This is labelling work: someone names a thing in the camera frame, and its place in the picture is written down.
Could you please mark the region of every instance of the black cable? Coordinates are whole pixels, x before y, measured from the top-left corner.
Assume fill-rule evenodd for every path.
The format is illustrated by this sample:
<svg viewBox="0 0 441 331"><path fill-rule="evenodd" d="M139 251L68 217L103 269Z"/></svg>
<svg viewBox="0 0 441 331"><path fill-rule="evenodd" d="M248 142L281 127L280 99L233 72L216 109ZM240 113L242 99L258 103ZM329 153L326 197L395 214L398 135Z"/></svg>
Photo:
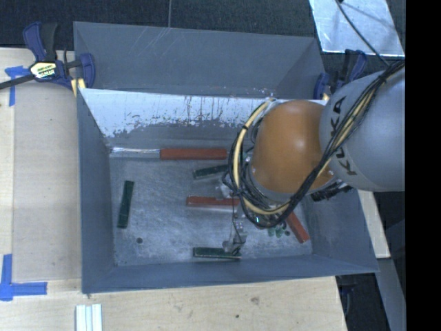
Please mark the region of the black cable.
<svg viewBox="0 0 441 331"><path fill-rule="evenodd" d="M366 40L366 38L363 37L363 35L361 34L361 32L357 29L357 27L355 27L355 25L353 24L353 22L351 21L351 19L349 18L349 16L346 14L346 12L343 10L340 2L338 0L335 0L338 8L340 9L341 13L343 14L343 16L345 17L345 19L347 20L347 22L349 23L349 25L351 25L352 29L354 30L355 33L358 34L358 36L364 41L364 43L369 47L370 50L372 50L372 52L386 65L389 66L389 63L380 55L379 52L377 52L377 50Z"/></svg>

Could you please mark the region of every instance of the cable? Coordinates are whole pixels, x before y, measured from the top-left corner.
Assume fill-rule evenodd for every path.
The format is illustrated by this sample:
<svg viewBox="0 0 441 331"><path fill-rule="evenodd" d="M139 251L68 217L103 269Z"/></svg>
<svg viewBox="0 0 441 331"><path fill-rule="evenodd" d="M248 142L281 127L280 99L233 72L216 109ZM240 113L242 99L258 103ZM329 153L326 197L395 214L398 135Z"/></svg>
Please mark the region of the cable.
<svg viewBox="0 0 441 331"><path fill-rule="evenodd" d="M354 30L355 33L358 34L358 36L364 41L364 43L369 47L370 50L372 50L372 52L386 65L389 66L389 63L380 55L379 52L377 52L377 50L366 40L366 38L363 37L363 35L361 34L361 32L357 29L357 27L355 27L355 25L353 24L353 22L351 21L351 19L348 17L348 15L346 14L346 12L343 10L340 2L338 0L335 0L338 8L340 9L341 13L343 14L343 16L345 17L345 19L347 20L347 22L349 23L349 25L351 25L352 29Z"/></svg>
<svg viewBox="0 0 441 331"><path fill-rule="evenodd" d="M168 27L172 27L172 2L173 0L168 1Z"/></svg>

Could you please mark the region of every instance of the wooden table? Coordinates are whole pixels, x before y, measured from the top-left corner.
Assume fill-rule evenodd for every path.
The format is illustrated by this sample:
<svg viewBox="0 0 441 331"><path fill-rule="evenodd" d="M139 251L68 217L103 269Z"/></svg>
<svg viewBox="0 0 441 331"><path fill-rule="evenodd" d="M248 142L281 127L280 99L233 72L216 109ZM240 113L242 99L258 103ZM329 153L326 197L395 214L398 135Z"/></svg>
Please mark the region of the wooden table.
<svg viewBox="0 0 441 331"><path fill-rule="evenodd" d="M26 49L0 48L0 81L8 79L3 70L6 67L32 63L33 56ZM36 84L34 81L17 87L17 101L21 94L40 93L56 90L55 85ZM14 107L8 106L9 90L0 91L0 258L12 252L12 216L21 207L14 207ZM32 171L36 170L38 151L28 150L26 161ZM50 176L60 172L48 172ZM38 192L30 193L29 200ZM378 217L372 193L361 192L362 205L377 257L389 257L389 250ZM51 236L32 234L37 230L31 220L20 227L26 230L27 244L41 245L45 256L66 255L71 250L60 237L57 242ZM21 244L14 239L14 244ZM34 253L29 248L20 252L22 259L32 262ZM81 279L77 276L76 258L63 265L75 278L48 280L48 294L38 297L15 297L12 302L0 301L0 330L74 330L74 311L78 304L100 303L103 311L103 329L110 330L347 330L336 280L334 277L250 283L199 288L179 288L165 290L145 290L138 292L118 292L84 295L81 293ZM41 261L42 268L48 261Z"/></svg>

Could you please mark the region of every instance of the table surface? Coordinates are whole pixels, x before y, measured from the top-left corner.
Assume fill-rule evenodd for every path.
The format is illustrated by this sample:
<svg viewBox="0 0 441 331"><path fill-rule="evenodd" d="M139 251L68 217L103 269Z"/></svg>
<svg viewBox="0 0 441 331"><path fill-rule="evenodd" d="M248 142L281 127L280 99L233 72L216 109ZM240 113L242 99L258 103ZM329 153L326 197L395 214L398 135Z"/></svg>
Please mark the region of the table surface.
<svg viewBox="0 0 441 331"><path fill-rule="evenodd" d="M3 72L10 66L28 66L33 62L29 50L0 48L0 82L8 76ZM16 89L17 102L23 102L35 96L36 104L41 107L43 100L58 97L70 102L73 93L52 84L31 81ZM50 107L59 107L58 121L76 118L62 108L64 101L51 102ZM14 107L9 107L9 90L0 91L0 258L2 254L14 252L13 268L20 273L13 274L13 281L36 280L35 276L46 274L41 279L48 281L48 294L38 297L15 297L12 302L0 301L0 330L74 330L74 310L78 304L91 305L101 303L103 307L103 329L108 330L347 330L336 280L334 277L277 281L266 283L248 283L198 288L179 288L165 290L144 290L137 292L117 292L84 295L81 293L79 276L79 214L75 212L77 203L72 208L72 197L77 200L78 191L69 185L56 185L57 192L49 194L48 200L42 199L42 192L32 187L32 178L38 176L42 188L49 183L63 181L78 183L78 171L75 170L71 156L55 157L58 170L45 171L40 168L47 164L39 163L47 151L58 148L65 154L76 153L76 139L66 142L60 133L52 133L51 141L46 141L46 148L38 147L36 141L20 145L15 139L14 129L23 124L15 119ZM53 123L53 118L43 119L38 113L30 117L27 126L29 137L41 134L39 125L46 121ZM74 129L64 130L64 134L76 134ZM21 136L26 131L20 130ZM14 159L17 161L14 174ZM30 183L14 182L25 168L22 175ZM14 188L32 187L27 195L14 197ZM361 203L367 218L367 225L372 237L373 248L378 258L390 257L384 237L378 210L372 193L360 192ZM35 203L44 210L23 208L34 207ZM73 218L69 210L74 210ZM52 226L43 233L38 233L36 220L44 214ZM55 234L60 225L69 225L67 234Z"/></svg>

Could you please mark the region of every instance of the blue clamp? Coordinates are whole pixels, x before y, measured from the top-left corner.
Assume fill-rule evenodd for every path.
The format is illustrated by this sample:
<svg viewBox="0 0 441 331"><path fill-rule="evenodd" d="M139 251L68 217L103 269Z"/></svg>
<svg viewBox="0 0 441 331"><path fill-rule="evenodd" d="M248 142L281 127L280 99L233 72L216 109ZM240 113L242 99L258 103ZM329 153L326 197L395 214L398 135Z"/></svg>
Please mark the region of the blue clamp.
<svg viewBox="0 0 441 331"><path fill-rule="evenodd" d="M13 66L5 69L6 74L11 78L26 76L30 74L30 71L23 66ZM15 104L15 86L12 86L9 91L9 106L12 107Z"/></svg>
<svg viewBox="0 0 441 331"><path fill-rule="evenodd" d="M14 297L28 295L46 295L48 282L13 283L12 254L3 256L1 269L0 301L11 301Z"/></svg>
<svg viewBox="0 0 441 331"><path fill-rule="evenodd" d="M57 60L57 54L54 51L54 36L58 25L56 23L34 22L23 30L23 39L26 47L34 54L35 63L31 68L44 61L56 65L55 72L50 77L35 77L38 82L51 82L72 90L71 81L73 78L69 75L70 67L81 66L83 68L83 79L87 87L92 87L95 80L95 67L93 57L90 53L80 55L80 62L65 63Z"/></svg>
<svg viewBox="0 0 441 331"><path fill-rule="evenodd" d="M367 65L367 56L361 50L345 50L345 62L341 72L330 75L322 72L314 87L313 99L322 99L323 94L329 96L345 84L358 79Z"/></svg>

